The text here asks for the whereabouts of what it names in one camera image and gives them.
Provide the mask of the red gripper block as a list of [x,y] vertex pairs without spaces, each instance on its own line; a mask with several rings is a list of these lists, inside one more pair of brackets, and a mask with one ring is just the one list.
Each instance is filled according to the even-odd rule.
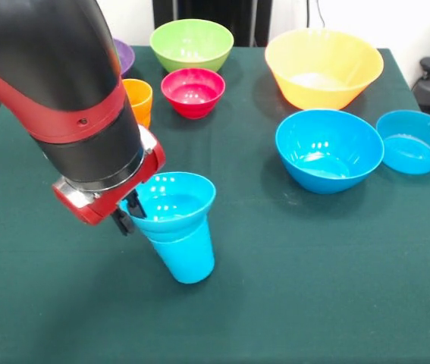
[[139,126],[143,156],[139,167],[121,182],[103,190],[85,190],[75,187],[67,178],[61,177],[53,186],[53,192],[77,218],[81,221],[97,225],[111,216],[120,232],[127,236],[133,233],[131,217],[119,208],[124,199],[127,201],[127,211],[135,218],[146,218],[146,212],[140,203],[137,186],[144,184],[156,174],[165,164],[165,152],[154,134]]

